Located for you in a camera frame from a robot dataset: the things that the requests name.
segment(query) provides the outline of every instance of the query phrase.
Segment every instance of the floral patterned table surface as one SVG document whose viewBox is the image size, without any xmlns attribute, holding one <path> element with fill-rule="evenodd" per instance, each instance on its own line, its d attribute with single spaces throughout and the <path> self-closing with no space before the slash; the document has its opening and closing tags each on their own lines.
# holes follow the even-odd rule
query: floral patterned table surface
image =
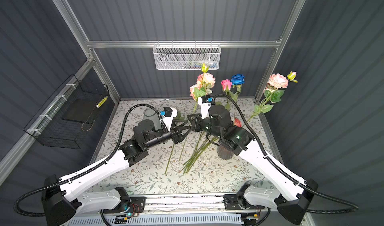
<svg viewBox="0 0 384 226">
<path fill-rule="evenodd" d="M 217 100 L 226 104 L 226 99 Z M 159 111 L 164 107 L 175 107 L 185 117 L 192 114 L 195 105 L 194 100 L 188 99 L 120 101 L 97 160 L 107 156 L 113 150 L 118 140 L 125 113 L 138 103 L 150 104 Z M 242 109 L 245 118 L 249 118 L 254 108 L 252 99 L 241 98 L 238 100 L 238 105 Z M 122 142 L 132 137 L 132 128 L 143 119 L 145 109 L 146 107 L 136 108 L 131 112 L 126 122 Z M 233 118 L 233 105 L 230 112 Z M 250 126 L 258 134 L 266 151 L 272 154 L 259 118 L 254 117 L 250 121 Z M 238 191 L 245 181 L 250 181 L 251 184 L 257 187 L 273 188 L 273 184 L 261 172 L 240 157 L 234 155 L 230 160 L 220 159 L 215 145 L 209 146 L 189 173 L 184 175 L 182 173 L 183 163 L 192 155 L 199 135 L 200 133 L 195 132 L 188 135 L 183 152 L 181 152 L 183 143 L 175 145 L 166 174 L 165 170 L 173 146 L 171 140 L 165 144 L 150 148 L 148 150 L 149 156 L 142 161 L 129 169 L 119 171 L 105 178 L 92 186 L 89 191 L 107 191 L 122 186 L 130 195 L 223 193 Z"/>
</svg>

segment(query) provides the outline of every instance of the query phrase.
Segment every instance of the yellow and white stick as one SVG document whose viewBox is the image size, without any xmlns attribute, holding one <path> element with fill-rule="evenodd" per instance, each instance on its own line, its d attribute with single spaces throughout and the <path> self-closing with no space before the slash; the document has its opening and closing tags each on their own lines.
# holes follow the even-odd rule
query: yellow and white stick
<svg viewBox="0 0 384 226">
<path fill-rule="evenodd" d="M 104 97 L 97 105 L 96 107 L 99 108 L 101 105 L 107 100 L 108 96 Z"/>
</svg>

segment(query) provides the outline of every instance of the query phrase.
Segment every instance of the robotic arm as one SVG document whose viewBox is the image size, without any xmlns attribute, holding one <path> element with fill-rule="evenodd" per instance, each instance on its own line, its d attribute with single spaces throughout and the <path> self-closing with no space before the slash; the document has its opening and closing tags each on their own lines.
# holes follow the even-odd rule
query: robotic arm
<svg viewBox="0 0 384 226">
<path fill-rule="evenodd" d="M 109 175 L 127 169 L 141 161 L 148 155 L 147 149 L 152 146 L 165 143 L 170 139 L 175 144 L 182 142 L 190 131 L 204 131 L 207 133 L 207 138 L 208 135 L 219 138 L 218 144 L 211 142 L 215 145 L 223 145 L 237 156 L 247 160 L 277 188 L 268 190 L 245 183 L 236 194 L 237 203 L 243 209 L 248 209 L 252 205 L 263 205 L 277 209 L 282 216 L 294 224 L 300 224 L 305 212 L 348 213 L 358 209 L 358 206 L 351 202 L 330 196 L 327 199 L 350 205 L 352 208 L 330 211 L 308 209 L 314 195 L 324 197 L 324 194 L 316 191 L 317 183 L 312 179 L 305 181 L 266 152 L 257 135 L 243 118 L 241 110 L 229 98 L 237 107 L 243 121 L 252 133 L 242 127 L 234 126 L 229 111 L 224 106 L 215 104 L 214 99 L 217 96 L 214 98 L 203 96 L 198 99 L 202 113 L 188 115 L 191 126 L 185 126 L 187 120 L 174 119 L 177 115 L 175 108 L 164 108 L 164 111 L 159 113 L 159 119 L 162 123 L 160 130 L 155 131 L 154 123 L 151 120 L 143 120 L 133 128 L 133 137 L 119 146 L 125 120 L 132 109 L 138 106 L 154 109 L 147 104 L 133 106 L 126 114 L 117 146 L 111 155 L 59 179 L 55 175 L 48 177 L 42 188 L 28 192 L 17 199 L 14 205 L 15 211 L 26 216 L 45 216 L 48 226 L 58 226 L 71 219 L 75 214 L 98 209 L 114 209 L 117 212 L 132 215 L 131 212 L 132 209 L 135 209 L 135 204 L 131 202 L 124 188 L 95 193 L 85 193 L 85 190 Z M 22 199 L 40 191 L 43 192 L 41 201 L 44 213 L 31 213 L 20 209 L 18 204 Z"/>
</svg>

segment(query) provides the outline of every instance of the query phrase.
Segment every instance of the vase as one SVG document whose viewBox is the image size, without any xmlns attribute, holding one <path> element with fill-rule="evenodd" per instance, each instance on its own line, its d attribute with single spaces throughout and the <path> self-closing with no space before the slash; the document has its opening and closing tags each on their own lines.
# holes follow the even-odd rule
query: vase
<svg viewBox="0 0 384 226">
<path fill-rule="evenodd" d="M 233 152 L 229 151 L 224 146 L 219 145 L 219 146 L 217 146 L 217 155 L 221 159 L 228 160 L 228 159 L 231 159 L 233 157 Z"/>
<path fill-rule="evenodd" d="M 152 110 L 151 108 L 147 108 L 144 110 L 144 119 L 151 120 L 153 122 L 153 124 L 155 125 L 156 131 L 161 128 L 161 123 L 160 123 L 159 117 L 156 114 L 156 112 L 154 110 Z"/>
</svg>

